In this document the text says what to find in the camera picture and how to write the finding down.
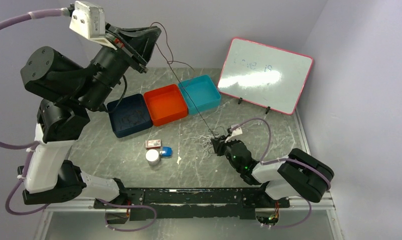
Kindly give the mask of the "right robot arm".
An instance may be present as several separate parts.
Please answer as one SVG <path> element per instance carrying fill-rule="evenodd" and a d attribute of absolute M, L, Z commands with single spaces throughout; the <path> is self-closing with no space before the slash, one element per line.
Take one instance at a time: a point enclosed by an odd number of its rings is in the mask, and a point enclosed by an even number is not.
<path fill-rule="evenodd" d="M 300 196 L 318 203 L 331 188 L 334 171 L 299 148 L 275 160 L 261 162 L 252 157 L 241 140 L 226 140 L 226 136 L 211 139 L 214 153 L 224 156 L 241 179 L 249 185 L 262 185 L 258 194 L 264 207 L 271 207 L 277 200 Z"/>

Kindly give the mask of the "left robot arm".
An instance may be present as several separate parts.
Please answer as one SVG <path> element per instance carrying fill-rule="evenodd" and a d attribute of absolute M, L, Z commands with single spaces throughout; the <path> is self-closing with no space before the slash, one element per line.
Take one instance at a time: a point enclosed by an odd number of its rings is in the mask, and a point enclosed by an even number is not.
<path fill-rule="evenodd" d="M 104 102 L 125 79 L 126 71 L 147 71 L 161 29 L 107 24 L 106 35 L 109 46 L 103 46 L 87 67 L 43 46 L 20 71 L 24 88 L 41 97 L 35 128 L 38 145 L 21 172 L 26 205 L 63 203 L 77 197 L 105 201 L 115 208 L 127 202 L 129 193 L 120 179 L 89 175 L 66 155 L 89 123 L 88 112 L 107 112 Z"/>

